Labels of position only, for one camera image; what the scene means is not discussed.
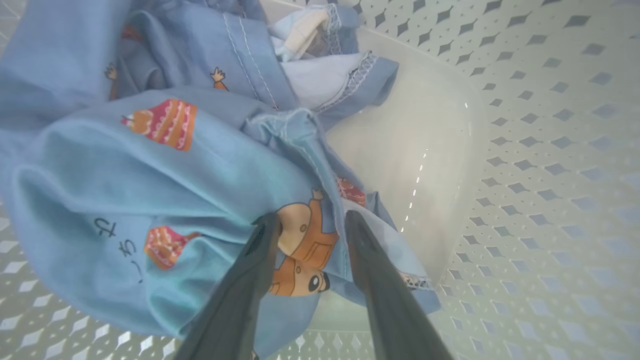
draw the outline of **cartoon character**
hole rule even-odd
[[[189,241],[200,236],[200,233],[180,235],[168,226],[155,227],[147,233],[145,253],[162,270],[172,268],[182,254]]]
[[[198,108],[188,102],[169,99],[148,110],[138,110],[121,123],[131,131],[180,151],[189,151]]]
[[[104,71],[104,75],[107,77],[107,79],[111,80],[111,93],[109,94],[109,100],[113,101],[118,97],[118,88],[116,87],[118,71],[116,70],[116,67],[113,65],[113,63],[110,63],[109,66],[107,66],[107,69]]]
[[[298,297],[321,293],[330,287],[326,273],[287,256],[280,268],[273,272],[269,292],[279,296]]]
[[[216,67],[216,70],[211,73],[211,78],[213,79],[213,87],[219,90],[229,91],[227,87],[222,83],[225,77],[225,73]]]
[[[286,255],[304,265],[319,270],[324,269],[333,251],[337,233],[322,232],[322,207],[324,198],[321,190],[313,190],[309,205],[295,203],[278,210],[282,223],[282,233],[278,247]]]

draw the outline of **laundry basket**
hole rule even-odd
[[[364,22],[362,47],[401,70],[383,106],[328,138],[432,277],[430,319],[454,357],[637,359],[640,1],[341,1]],[[23,9],[0,0],[0,56]],[[5,217],[1,360],[172,358],[179,341],[51,295]],[[273,359],[374,359],[368,326],[325,293]]]

